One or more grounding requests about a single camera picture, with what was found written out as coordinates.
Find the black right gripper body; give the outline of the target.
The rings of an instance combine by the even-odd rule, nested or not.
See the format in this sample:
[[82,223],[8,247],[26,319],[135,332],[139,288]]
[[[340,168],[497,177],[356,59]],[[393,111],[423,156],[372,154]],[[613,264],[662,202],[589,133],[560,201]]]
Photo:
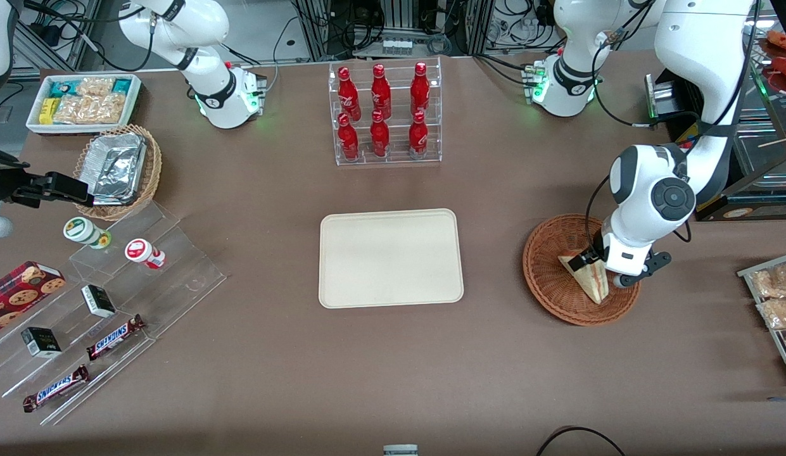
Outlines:
[[17,189],[38,189],[46,200],[43,186],[39,180],[42,176],[26,171],[30,165],[21,162],[15,156],[0,151],[0,202],[11,202],[11,194]]

